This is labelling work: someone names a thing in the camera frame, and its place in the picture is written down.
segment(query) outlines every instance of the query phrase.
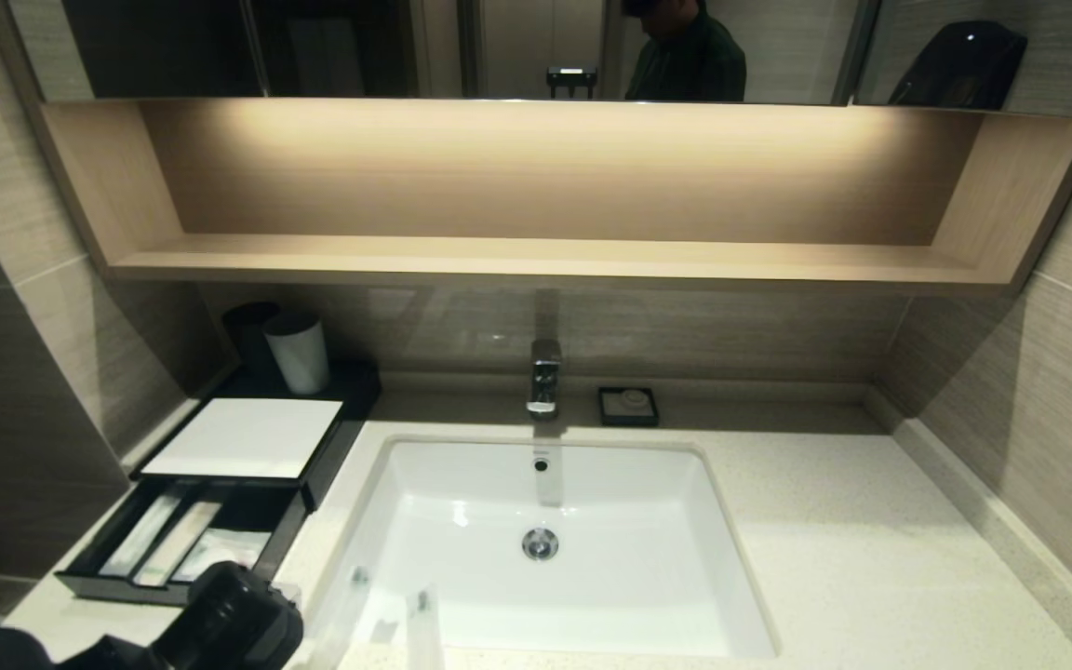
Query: undermount sink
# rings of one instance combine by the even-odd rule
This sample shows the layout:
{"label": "undermount sink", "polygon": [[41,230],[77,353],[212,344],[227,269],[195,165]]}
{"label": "undermount sink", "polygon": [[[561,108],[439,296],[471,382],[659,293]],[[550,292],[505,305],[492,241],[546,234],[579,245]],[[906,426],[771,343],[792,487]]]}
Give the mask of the undermount sink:
{"label": "undermount sink", "polygon": [[775,656],[697,453],[401,441],[376,471],[318,613],[349,641],[416,649],[419,597],[440,645]]}

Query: countertop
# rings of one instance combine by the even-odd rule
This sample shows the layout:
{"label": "countertop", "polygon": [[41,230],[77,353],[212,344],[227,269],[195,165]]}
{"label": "countertop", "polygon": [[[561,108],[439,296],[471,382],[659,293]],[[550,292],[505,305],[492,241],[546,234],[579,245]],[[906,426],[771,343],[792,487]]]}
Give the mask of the countertop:
{"label": "countertop", "polygon": [[[689,444],[705,455],[758,583],[771,660],[447,649],[452,670],[1072,669],[1072,644],[970,523],[852,404],[658,398],[659,429],[596,427],[593,399],[533,428],[522,399],[386,393],[277,576],[307,621],[378,450],[392,437]],[[59,565],[68,563],[77,548]],[[111,635],[148,644],[175,608],[80,601],[50,575],[9,615],[55,659]],[[289,667],[307,667],[312,645]],[[354,645],[343,670],[405,667],[403,650]]]}

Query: soap dish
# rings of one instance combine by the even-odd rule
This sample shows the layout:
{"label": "soap dish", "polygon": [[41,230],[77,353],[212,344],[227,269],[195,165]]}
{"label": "soap dish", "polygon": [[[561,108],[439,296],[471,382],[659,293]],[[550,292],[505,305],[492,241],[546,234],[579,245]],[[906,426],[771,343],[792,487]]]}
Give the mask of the soap dish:
{"label": "soap dish", "polygon": [[652,389],[598,389],[598,412],[604,426],[655,428],[659,426]]}

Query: faucet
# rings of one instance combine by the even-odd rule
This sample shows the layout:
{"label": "faucet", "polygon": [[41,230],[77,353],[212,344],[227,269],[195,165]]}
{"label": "faucet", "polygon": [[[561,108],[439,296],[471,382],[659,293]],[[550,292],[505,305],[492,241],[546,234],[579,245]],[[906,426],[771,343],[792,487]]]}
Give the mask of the faucet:
{"label": "faucet", "polygon": [[533,391],[527,414],[533,420],[556,419],[556,385],[561,374],[561,344],[556,340],[533,342]]}

